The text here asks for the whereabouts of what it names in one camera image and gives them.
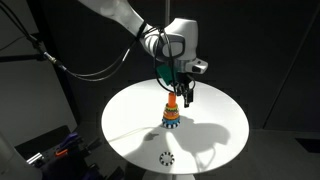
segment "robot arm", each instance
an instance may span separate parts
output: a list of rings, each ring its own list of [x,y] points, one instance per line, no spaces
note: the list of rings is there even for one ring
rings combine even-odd
[[[127,0],[79,0],[94,12],[112,19],[131,34],[137,36],[144,20],[132,9]],[[146,24],[143,33],[149,31],[152,26]],[[177,95],[183,95],[185,107],[193,101],[193,91],[189,89],[190,75],[203,74],[208,68],[208,63],[196,56],[198,44],[198,25],[194,20],[176,18],[164,31],[167,36],[153,31],[140,39],[144,49],[151,55],[156,56],[158,61],[169,62],[174,60],[174,69],[177,72],[176,82],[172,85],[177,89]]]

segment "orange object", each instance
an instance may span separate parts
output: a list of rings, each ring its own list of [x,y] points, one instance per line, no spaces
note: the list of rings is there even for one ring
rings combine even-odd
[[[176,95],[169,93],[168,107],[173,108],[176,106]]]
[[[175,119],[177,119],[179,116],[180,116],[179,113],[177,113],[177,114],[175,114],[175,115],[173,115],[173,116],[170,116],[170,115],[168,115],[168,114],[166,114],[166,113],[163,113],[163,117],[166,118],[167,120],[175,120]]]

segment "white circular platform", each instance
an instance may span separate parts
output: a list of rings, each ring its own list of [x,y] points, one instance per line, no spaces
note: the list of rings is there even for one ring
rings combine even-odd
[[[111,147],[126,160],[163,174],[196,174],[216,169],[244,148],[249,125],[241,107],[228,95],[197,82],[194,102],[183,107],[177,97],[180,122],[176,129],[162,127],[168,92],[155,79],[129,86],[116,94],[102,115],[102,130]],[[174,163],[161,164],[164,152]]]

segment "table surface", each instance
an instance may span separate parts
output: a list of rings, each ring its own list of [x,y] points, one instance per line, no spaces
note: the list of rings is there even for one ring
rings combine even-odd
[[[194,102],[183,107],[177,97],[180,122],[176,129],[162,127],[168,92],[155,79],[131,85],[106,105],[102,130],[111,147],[129,162],[158,173],[196,174],[234,159],[244,148],[249,125],[241,107],[228,95],[196,82]],[[174,155],[164,166],[160,155]]]

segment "equipment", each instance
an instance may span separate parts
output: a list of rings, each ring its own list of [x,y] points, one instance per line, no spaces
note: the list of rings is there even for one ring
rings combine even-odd
[[[189,107],[189,104],[193,102],[194,88],[189,88],[189,84],[191,81],[195,83],[192,74],[203,74],[208,68],[208,63],[196,56],[198,43],[196,21],[176,18],[164,29],[155,28],[145,23],[127,0],[79,1],[94,12],[121,24],[139,39],[151,56],[169,65],[171,79],[168,80],[167,85],[170,83],[177,96],[183,95],[184,107]]]

